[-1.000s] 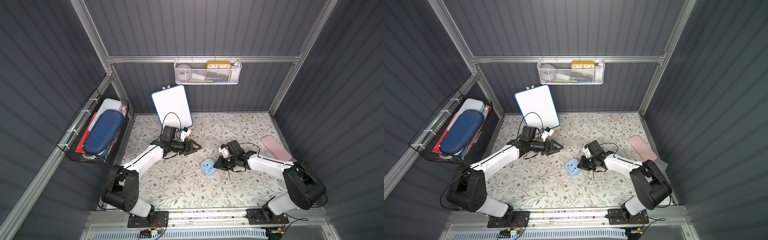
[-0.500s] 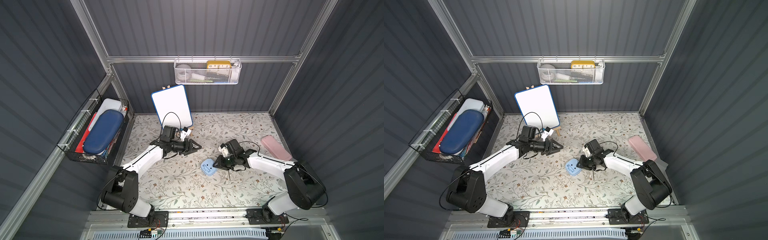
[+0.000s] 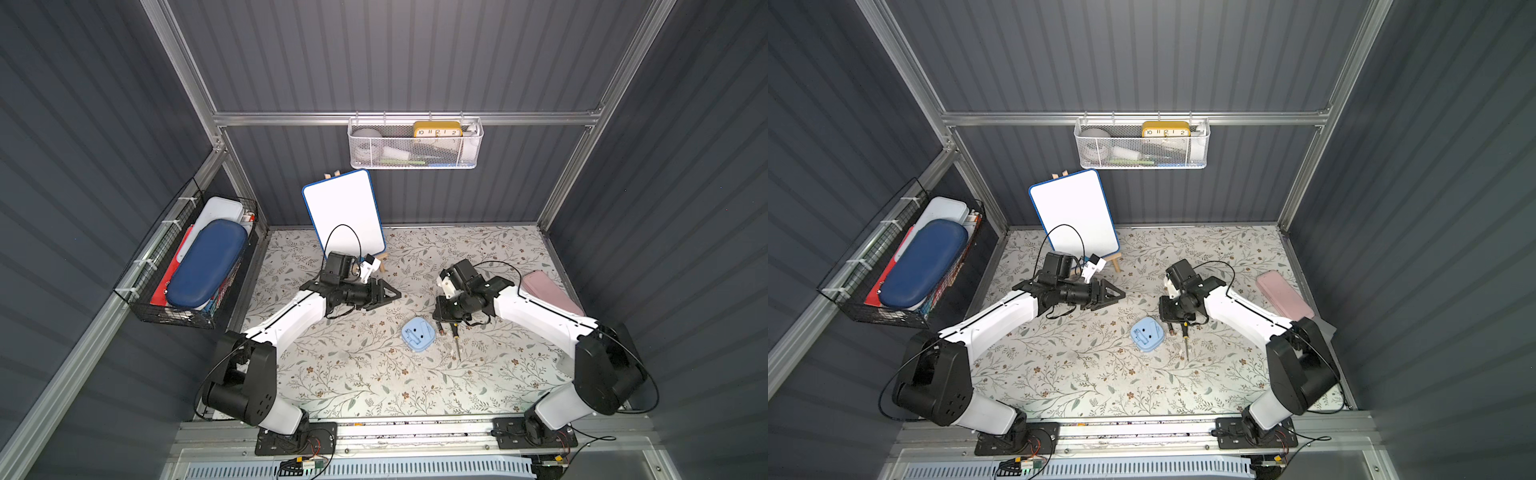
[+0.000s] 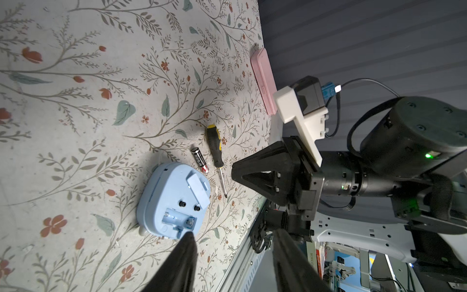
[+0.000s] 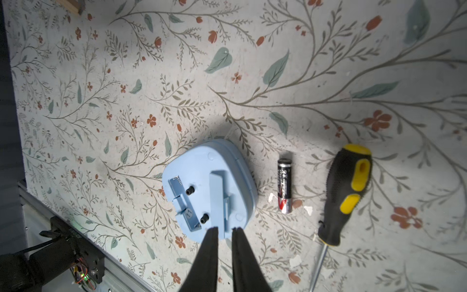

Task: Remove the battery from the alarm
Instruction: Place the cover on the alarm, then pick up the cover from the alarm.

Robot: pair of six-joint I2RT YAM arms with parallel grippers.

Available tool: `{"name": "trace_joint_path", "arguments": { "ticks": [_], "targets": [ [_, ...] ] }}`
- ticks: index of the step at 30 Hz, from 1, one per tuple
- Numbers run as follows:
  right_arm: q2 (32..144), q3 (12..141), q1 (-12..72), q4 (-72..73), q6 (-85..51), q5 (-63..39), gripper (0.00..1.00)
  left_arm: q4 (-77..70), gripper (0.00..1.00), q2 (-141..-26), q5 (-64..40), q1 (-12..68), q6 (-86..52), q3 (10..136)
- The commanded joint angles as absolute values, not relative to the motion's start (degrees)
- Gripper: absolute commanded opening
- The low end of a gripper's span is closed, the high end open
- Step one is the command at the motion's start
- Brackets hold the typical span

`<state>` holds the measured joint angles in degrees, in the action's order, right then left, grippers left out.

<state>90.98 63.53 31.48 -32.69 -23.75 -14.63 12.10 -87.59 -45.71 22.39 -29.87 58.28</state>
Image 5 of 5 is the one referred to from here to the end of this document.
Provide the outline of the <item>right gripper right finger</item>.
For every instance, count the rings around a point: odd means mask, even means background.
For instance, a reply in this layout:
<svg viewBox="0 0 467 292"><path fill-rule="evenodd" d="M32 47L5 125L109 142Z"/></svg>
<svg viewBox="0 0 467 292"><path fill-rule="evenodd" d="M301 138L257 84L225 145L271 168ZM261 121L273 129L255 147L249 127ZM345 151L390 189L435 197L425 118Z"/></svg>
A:
<svg viewBox="0 0 467 292"><path fill-rule="evenodd" d="M242 228L232 230L232 275L235 292L272 292Z"/></svg>

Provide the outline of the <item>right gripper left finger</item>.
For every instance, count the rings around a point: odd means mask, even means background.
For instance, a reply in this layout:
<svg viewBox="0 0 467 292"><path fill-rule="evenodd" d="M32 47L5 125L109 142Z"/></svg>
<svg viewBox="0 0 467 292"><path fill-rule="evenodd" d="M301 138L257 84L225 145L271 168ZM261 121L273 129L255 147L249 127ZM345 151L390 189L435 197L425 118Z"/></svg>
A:
<svg viewBox="0 0 467 292"><path fill-rule="evenodd" d="M180 292L216 292L218 281L218 228L207 230Z"/></svg>

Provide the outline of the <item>light blue alarm clock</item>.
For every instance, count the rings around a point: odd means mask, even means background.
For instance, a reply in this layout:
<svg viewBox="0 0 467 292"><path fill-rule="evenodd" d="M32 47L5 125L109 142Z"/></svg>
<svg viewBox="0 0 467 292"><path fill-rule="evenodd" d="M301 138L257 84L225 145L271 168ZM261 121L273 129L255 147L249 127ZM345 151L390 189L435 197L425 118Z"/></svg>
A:
<svg viewBox="0 0 467 292"><path fill-rule="evenodd" d="M209 175L214 171L223 172L231 202L228 231L218 232L219 239L231 238L234 228L246 228L255 212L257 188L239 149L225 139L193 147L166 166L162 183L182 233L194 242L202 242L207 230L213 228Z"/></svg>

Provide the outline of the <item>black red AA battery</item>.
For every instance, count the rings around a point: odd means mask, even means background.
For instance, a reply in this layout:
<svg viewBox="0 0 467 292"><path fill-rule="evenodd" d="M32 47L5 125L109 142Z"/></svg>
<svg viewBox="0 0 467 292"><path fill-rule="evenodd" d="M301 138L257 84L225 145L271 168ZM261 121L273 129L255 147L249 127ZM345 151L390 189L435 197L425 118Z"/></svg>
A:
<svg viewBox="0 0 467 292"><path fill-rule="evenodd" d="M282 214L289 214L292 209L292 160L280 158L277 162L278 208Z"/></svg>

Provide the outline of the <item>black yellow screwdriver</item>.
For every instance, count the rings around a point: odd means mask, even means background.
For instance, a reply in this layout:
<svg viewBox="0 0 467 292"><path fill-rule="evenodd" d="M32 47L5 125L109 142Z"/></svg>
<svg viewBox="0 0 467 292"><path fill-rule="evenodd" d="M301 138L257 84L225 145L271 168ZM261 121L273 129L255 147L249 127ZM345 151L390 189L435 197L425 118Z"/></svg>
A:
<svg viewBox="0 0 467 292"><path fill-rule="evenodd" d="M323 243L314 269L313 292L330 246L341 244L341 232L366 193L372 174L372 152L363 146L347 144L334 157L326 182L326 201L317 237Z"/></svg>

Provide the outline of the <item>light blue battery cover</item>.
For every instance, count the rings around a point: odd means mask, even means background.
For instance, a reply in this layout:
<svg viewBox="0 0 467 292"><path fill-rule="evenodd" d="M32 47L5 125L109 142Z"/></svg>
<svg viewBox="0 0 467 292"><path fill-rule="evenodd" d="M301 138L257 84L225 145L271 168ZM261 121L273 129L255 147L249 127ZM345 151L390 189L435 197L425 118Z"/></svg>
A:
<svg viewBox="0 0 467 292"><path fill-rule="evenodd" d="M231 215L231 202L226 193L224 175L222 171L214 171L209 175L210 215L209 220L219 232L227 232L229 216Z"/></svg>

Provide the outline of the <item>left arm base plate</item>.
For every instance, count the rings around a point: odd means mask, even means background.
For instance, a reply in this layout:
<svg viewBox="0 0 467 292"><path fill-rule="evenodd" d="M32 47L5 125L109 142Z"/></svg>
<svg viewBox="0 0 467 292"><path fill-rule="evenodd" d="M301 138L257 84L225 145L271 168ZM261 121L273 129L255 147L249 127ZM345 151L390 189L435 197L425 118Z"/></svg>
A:
<svg viewBox="0 0 467 292"><path fill-rule="evenodd" d="M50 241L30 258L41 285L70 270L75 283L95 290L105 275L105 255L60 217L50 218L50 223L49 231L40 232Z"/></svg>

